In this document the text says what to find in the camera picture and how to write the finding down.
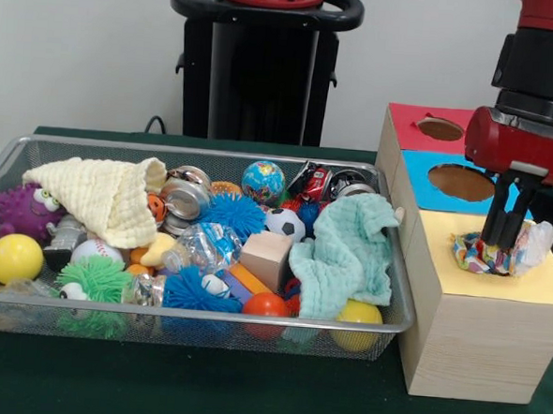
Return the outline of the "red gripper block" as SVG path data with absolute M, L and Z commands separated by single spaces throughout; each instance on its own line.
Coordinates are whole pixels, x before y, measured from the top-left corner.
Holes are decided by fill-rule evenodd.
M 464 147 L 470 162 L 500 174 L 482 240 L 502 250 L 511 249 L 540 185 L 531 180 L 513 179 L 507 171 L 526 172 L 553 186 L 553 126 L 483 106 L 470 119 Z M 512 209 L 505 211 L 513 186 L 519 189 L 516 202 Z

